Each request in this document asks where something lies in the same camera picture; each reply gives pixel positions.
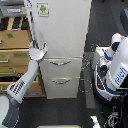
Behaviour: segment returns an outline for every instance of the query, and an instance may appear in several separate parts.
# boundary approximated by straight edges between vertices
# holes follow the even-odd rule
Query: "white robot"
[[[39,62],[41,62],[48,51],[34,48],[34,43],[29,44],[29,55],[31,61],[28,71],[16,82],[8,86],[7,96],[0,97],[0,128],[13,128],[18,121],[18,108],[22,103],[27,90],[36,78]]]
[[[117,103],[128,89],[128,37],[116,33],[110,47],[96,47],[92,69],[94,92],[100,99]]]

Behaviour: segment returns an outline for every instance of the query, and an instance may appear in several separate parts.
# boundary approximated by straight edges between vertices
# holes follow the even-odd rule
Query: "label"
[[[12,33],[7,33],[8,38],[14,38]]]
[[[0,57],[6,57],[6,55],[0,55]]]
[[[27,53],[13,53],[15,58],[26,58]]]
[[[127,75],[127,70],[120,65],[113,76],[114,83],[119,87]]]
[[[48,3],[37,3],[37,9],[39,16],[49,16],[49,5]]]
[[[8,69],[13,69],[12,67],[9,67]]]
[[[7,9],[8,13],[20,13],[20,9]]]

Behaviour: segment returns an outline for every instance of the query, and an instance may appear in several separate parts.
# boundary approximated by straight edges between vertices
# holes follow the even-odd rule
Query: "white refrigerator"
[[[92,0],[24,0],[39,48],[49,51],[40,69],[46,96],[76,98]]]

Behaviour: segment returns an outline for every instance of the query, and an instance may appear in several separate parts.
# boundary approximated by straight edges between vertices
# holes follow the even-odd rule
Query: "drawer handle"
[[[65,84],[65,83],[67,83],[67,82],[69,82],[70,80],[67,80],[67,79],[65,79],[65,80],[62,80],[62,81],[57,81],[57,80],[52,80],[52,82],[55,82],[55,83],[57,83],[57,84]]]
[[[7,91],[7,89],[5,90],[5,89],[3,89],[5,86],[2,86],[1,87],[1,92],[6,92]]]
[[[14,72],[0,72],[0,75],[13,75],[15,73],[16,71],[14,70]]]
[[[54,62],[54,61],[50,61],[51,64],[55,64],[55,65],[58,65],[58,66],[65,65],[65,64],[68,64],[70,62],[71,62],[70,60],[67,60],[66,62],[63,62],[63,63],[57,63],[57,62]]]
[[[0,61],[0,63],[8,63],[9,59],[5,60],[5,61]]]

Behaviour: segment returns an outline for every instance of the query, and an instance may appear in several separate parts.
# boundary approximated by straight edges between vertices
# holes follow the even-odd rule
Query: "blue logo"
[[[117,74],[117,77],[114,78],[115,82],[120,85],[122,82],[123,78],[125,77],[125,74],[127,73],[127,70],[125,68],[120,68],[119,73]]]

